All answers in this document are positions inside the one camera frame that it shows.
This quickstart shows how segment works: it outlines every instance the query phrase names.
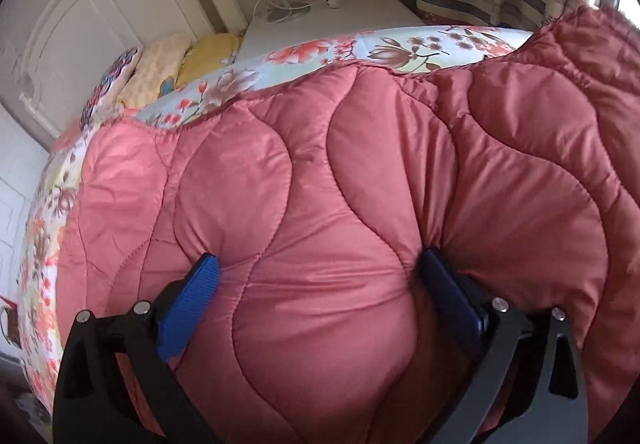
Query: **beige pillow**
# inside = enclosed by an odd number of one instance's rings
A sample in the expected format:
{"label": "beige pillow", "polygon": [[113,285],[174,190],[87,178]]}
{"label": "beige pillow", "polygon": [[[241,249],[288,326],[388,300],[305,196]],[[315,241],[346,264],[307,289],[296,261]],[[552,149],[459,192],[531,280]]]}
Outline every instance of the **beige pillow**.
{"label": "beige pillow", "polygon": [[165,36],[142,53],[135,73],[118,96],[127,108],[140,109],[158,99],[161,89],[173,88],[184,53],[191,47],[186,34]]}

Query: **white door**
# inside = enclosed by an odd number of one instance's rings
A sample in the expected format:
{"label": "white door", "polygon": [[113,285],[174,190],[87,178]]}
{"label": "white door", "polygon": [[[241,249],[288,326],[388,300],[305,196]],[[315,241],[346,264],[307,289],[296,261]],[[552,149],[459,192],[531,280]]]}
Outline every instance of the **white door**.
{"label": "white door", "polygon": [[[0,296],[16,303],[24,224],[47,157],[0,106]],[[15,355],[1,336],[0,352]]]}

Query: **bed frame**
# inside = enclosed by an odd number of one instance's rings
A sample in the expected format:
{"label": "bed frame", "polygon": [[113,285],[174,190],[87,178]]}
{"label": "bed frame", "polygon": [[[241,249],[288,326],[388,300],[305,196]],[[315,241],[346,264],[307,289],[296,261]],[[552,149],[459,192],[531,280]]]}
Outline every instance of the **bed frame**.
{"label": "bed frame", "polygon": [[32,90],[20,100],[58,137],[124,50],[172,33],[195,41],[246,27],[236,0],[50,0],[22,58],[23,87]]}

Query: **metal pin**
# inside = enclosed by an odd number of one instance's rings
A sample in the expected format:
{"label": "metal pin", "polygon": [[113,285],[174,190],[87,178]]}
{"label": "metal pin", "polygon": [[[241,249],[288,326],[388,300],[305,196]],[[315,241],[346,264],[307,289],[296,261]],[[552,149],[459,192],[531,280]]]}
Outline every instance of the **metal pin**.
{"label": "metal pin", "polygon": [[78,314],[76,314],[76,321],[78,323],[86,323],[91,318],[90,310],[81,310]]}
{"label": "metal pin", "polygon": [[559,307],[553,307],[553,309],[551,309],[551,315],[558,321],[564,321],[564,318],[566,318],[564,310],[560,309]]}
{"label": "metal pin", "polygon": [[139,301],[133,306],[133,312],[136,314],[146,314],[150,310],[151,304],[146,300]]}
{"label": "metal pin", "polygon": [[494,299],[492,299],[491,306],[498,312],[507,312],[509,310],[509,302],[500,297],[495,297]]}

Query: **floral mattress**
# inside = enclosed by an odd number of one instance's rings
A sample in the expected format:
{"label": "floral mattress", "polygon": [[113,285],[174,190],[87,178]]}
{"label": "floral mattress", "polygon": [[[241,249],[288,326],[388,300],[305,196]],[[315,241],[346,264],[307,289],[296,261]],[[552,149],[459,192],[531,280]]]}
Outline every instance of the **floral mattress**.
{"label": "floral mattress", "polygon": [[[174,128],[206,114],[236,95],[267,88],[334,61],[369,60],[402,72],[430,72],[507,54],[531,33],[482,27],[401,28],[316,40],[211,72],[136,113],[145,123]],[[62,358],[56,320],[56,276],[68,213],[81,184],[82,162],[104,121],[99,114],[84,131],[68,129],[54,145],[27,222],[18,307],[24,361],[37,397],[49,411]]]}

